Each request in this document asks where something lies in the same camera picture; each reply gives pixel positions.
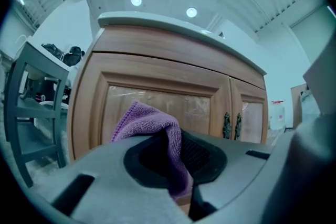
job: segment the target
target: cabinet door panel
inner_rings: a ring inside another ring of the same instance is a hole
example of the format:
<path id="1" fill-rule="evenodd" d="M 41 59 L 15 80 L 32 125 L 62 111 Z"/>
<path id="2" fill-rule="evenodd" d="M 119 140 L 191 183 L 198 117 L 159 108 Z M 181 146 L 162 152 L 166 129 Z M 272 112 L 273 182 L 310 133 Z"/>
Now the cabinet door panel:
<path id="1" fill-rule="evenodd" d="M 231 139 L 265 144 L 268 129 L 266 91 L 230 78 L 232 94 Z"/>
<path id="2" fill-rule="evenodd" d="M 68 113 L 71 159 L 107 143 L 133 100 L 176 117 L 186 130 L 223 138 L 224 115 L 231 114 L 224 74 L 151 57 L 93 53 L 79 76 Z"/>

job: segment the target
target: round light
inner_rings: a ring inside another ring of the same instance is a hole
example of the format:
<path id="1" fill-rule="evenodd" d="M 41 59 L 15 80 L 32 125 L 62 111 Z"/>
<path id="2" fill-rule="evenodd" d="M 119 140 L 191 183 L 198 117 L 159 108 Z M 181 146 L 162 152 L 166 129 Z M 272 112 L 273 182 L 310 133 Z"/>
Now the round light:
<path id="1" fill-rule="evenodd" d="M 131 0 L 131 2 L 134 6 L 140 6 L 142 3 L 142 0 Z"/>
<path id="2" fill-rule="evenodd" d="M 187 16 L 190 18 L 194 18 L 197 15 L 197 9 L 196 8 L 189 8 L 187 9 Z"/>

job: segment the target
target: plastic container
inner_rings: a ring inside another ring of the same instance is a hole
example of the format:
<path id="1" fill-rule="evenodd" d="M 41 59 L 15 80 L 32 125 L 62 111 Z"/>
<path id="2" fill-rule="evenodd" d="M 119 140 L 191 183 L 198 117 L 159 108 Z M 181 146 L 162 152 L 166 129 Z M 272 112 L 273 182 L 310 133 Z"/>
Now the plastic container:
<path id="1" fill-rule="evenodd" d="M 286 127 L 285 124 L 285 108 L 282 105 L 283 101 L 272 101 L 270 107 L 270 122 L 271 130 L 281 130 Z"/>

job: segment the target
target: purple towel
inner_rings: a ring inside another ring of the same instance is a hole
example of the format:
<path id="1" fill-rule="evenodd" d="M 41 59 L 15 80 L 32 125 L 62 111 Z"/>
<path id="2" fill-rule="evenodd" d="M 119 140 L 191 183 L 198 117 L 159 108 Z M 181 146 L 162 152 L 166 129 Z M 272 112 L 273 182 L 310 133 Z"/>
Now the purple towel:
<path id="1" fill-rule="evenodd" d="M 119 121 L 111 141 L 119 141 L 137 134 L 152 134 L 163 129 L 169 141 L 167 154 L 174 178 L 169 191 L 173 198 L 179 198 L 191 191 L 192 178 L 180 158 L 182 135 L 176 118 L 149 105 L 134 102 Z"/>

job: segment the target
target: ornate metal handle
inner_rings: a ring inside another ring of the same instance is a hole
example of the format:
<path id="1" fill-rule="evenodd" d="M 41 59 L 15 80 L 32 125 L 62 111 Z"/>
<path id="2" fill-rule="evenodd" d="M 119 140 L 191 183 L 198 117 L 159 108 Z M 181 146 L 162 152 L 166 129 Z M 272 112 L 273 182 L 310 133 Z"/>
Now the ornate metal handle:
<path id="1" fill-rule="evenodd" d="M 231 129 L 230 114 L 226 112 L 224 116 L 223 138 L 230 139 Z"/>
<path id="2" fill-rule="evenodd" d="M 236 124 L 236 128 L 235 128 L 235 140 L 239 140 L 240 139 L 240 132 L 241 132 L 241 130 L 242 130 L 242 117 L 241 117 L 241 114 L 240 113 L 238 113 L 238 115 L 237 115 L 237 124 Z"/>

